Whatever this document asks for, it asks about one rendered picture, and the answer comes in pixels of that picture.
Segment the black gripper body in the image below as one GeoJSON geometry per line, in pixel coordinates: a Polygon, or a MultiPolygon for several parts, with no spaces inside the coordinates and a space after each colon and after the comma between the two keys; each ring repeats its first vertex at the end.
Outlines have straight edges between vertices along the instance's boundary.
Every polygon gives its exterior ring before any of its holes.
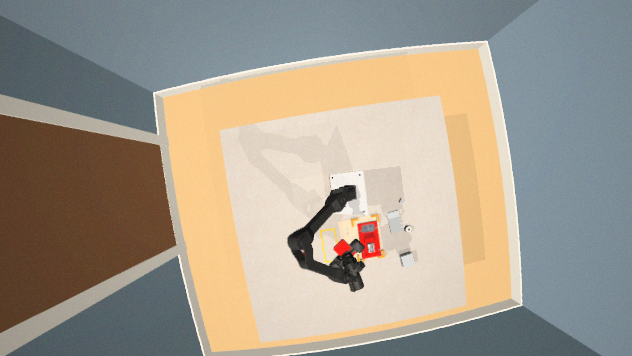
{"type": "MultiPolygon", "coordinates": [[[[340,262],[339,262],[338,260],[337,260],[337,261],[333,260],[333,261],[329,264],[329,266],[331,266],[331,267],[333,267],[333,268],[338,268],[338,269],[343,268],[342,263],[343,263],[343,260],[344,260],[345,258],[347,258],[347,257],[351,257],[351,258],[353,258],[353,259],[354,259],[354,257],[353,257],[353,255],[352,255],[352,253],[353,253],[354,251],[356,251],[356,250],[357,250],[359,253],[361,253],[364,249],[365,249],[365,246],[363,246],[363,245],[362,245],[362,244],[361,244],[361,243],[360,243],[357,239],[354,239],[354,240],[350,243],[350,249],[349,249],[348,251],[345,251],[344,253],[342,253],[342,254],[340,255],[340,257],[339,257],[339,258],[341,259],[341,260],[340,260],[340,262]]],[[[354,260],[355,260],[355,259],[354,259],[354,260]]]]}

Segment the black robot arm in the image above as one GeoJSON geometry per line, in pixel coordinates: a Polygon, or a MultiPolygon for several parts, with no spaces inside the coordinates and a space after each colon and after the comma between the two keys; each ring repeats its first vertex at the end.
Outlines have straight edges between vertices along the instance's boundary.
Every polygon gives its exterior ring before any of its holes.
{"type": "Polygon", "coordinates": [[[359,273],[365,267],[365,263],[358,262],[355,257],[355,260],[347,257],[343,260],[343,268],[333,268],[314,260],[311,243],[314,240],[314,234],[329,217],[333,213],[342,212],[347,202],[353,199],[357,199],[355,185],[345,185],[331,190],[324,207],[303,228],[295,230],[287,237],[287,245],[301,269],[325,275],[333,282],[349,284],[350,292],[363,289],[364,284],[359,273]],[[305,256],[301,250],[304,251],[305,256]]]}

